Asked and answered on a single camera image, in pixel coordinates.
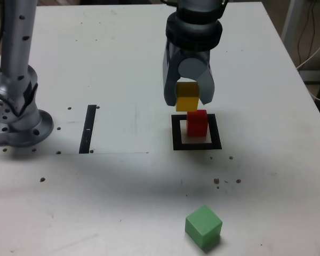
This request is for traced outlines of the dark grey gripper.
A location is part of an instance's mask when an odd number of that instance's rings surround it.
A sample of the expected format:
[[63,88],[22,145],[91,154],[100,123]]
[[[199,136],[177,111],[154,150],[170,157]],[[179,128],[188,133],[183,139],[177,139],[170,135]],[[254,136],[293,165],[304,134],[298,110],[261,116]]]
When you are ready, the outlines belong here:
[[210,51],[188,51],[166,41],[163,58],[163,90],[166,104],[175,106],[176,85],[180,76],[196,81],[200,101],[204,105],[210,103],[213,100],[215,85],[209,63]]

